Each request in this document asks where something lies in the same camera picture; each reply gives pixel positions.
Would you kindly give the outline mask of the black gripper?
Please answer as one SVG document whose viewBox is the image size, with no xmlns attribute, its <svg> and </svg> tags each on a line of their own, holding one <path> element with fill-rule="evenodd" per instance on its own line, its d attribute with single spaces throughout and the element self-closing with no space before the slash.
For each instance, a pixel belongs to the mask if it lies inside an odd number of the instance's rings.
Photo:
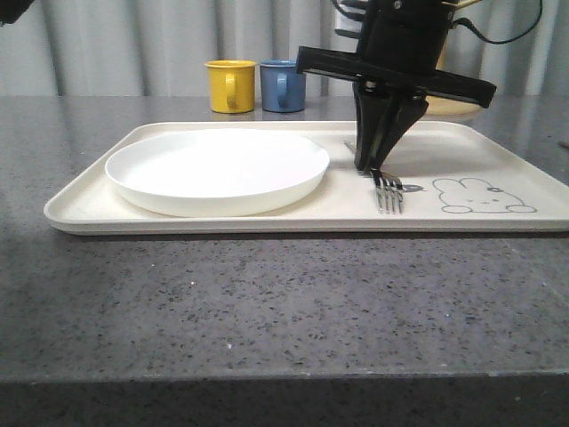
<svg viewBox="0 0 569 427">
<path fill-rule="evenodd" d="M 390 151 L 428 108 L 423 95 L 391 95 L 378 86 L 490 105 L 496 86 L 437 69 L 456 1 L 368 1 L 357 49 L 301 46 L 297 70 L 354 83 L 357 170 L 380 170 Z M 371 87 L 364 81 L 372 81 Z"/>
</svg>

